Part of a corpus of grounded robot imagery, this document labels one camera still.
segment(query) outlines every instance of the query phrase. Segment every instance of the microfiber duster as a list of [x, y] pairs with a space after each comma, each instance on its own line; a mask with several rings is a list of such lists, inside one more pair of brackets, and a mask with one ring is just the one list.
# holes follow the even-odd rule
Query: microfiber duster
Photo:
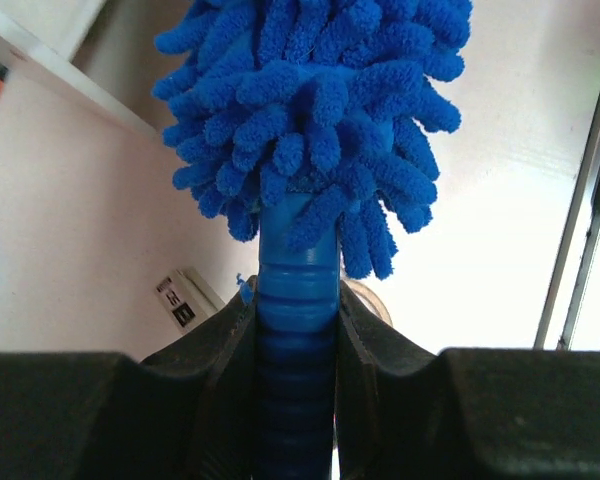
[[160, 52], [173, 178], [242, 242], [260, 233], [254, 478], [327, 478], [346, 273], [392, 273], [386, 212], [417, 232], [439, 171], [426, 133], [460, 113], [470, 0], [197, 0]]

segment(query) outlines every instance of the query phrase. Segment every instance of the blue object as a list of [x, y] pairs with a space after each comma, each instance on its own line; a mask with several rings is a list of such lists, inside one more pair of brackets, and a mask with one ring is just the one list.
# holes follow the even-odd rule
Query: blue object
[[462, 73], [470, 14], [469, 0], [196, 1], [156, 39], [189, 53], [154, 89], [178, 119], [165, 144], [189, 164], [174, 185], [239, 241], [284, 192], [313, 193], [288, 247], [334, 221], [347, 274], [386, 278], [396, 248], [378, 208], [407, 232], [430, 220], [439, 172], [423, 130], [460, 125], [430, 79]]
[[328, 478], [340, 250], [350, 277], [386, 278], [398, 248], [385, 210], [409, 233], [431, 221], [425, 132], [460, 125], [431, 80], [464, 70], [471, 8], [196, 0], [156, 39], [188, 54], [154, 89], [177, 119], [164, 142], [187, 163], [174, 186], [235, 239], [260, 230], [257, 480]]

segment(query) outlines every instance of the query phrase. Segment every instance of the black object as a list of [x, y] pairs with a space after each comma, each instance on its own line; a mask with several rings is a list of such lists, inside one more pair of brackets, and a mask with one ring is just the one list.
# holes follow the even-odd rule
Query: black object
[[[140, 365], [0, 354], [0, 480], [247, 480], [254, 317], [236, 296]], [[435, 357], [345, 285], [338, 349], [341, 478], [600, 478], [600, 353]]]

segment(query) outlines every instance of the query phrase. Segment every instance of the blue plastic handle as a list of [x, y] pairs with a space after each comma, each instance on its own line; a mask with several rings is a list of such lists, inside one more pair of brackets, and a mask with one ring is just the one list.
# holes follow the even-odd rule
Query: blue plastic handle
[[256, 480], [330, 478], [340, 305], [336, 226], [310, 250], [285, 247], [286, 232], [312, 198], [289, 193], [261, 213]]

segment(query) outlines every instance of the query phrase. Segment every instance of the white wall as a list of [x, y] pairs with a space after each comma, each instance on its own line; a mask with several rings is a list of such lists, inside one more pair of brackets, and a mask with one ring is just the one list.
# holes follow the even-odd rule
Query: white wall
[[[467, 73], [444, 91], [435, 220], [394, 225], [396, 274], [369, 280], [433, 351], [530, 347], [600, 87], [600, 0], [475, 0]], [[117, 349], [177, 336], [151, 289], [191, 264], [225, 300], [257, 269], [173, 191], [174, 155], [14, 75], [0, 104], [0, 350]]]

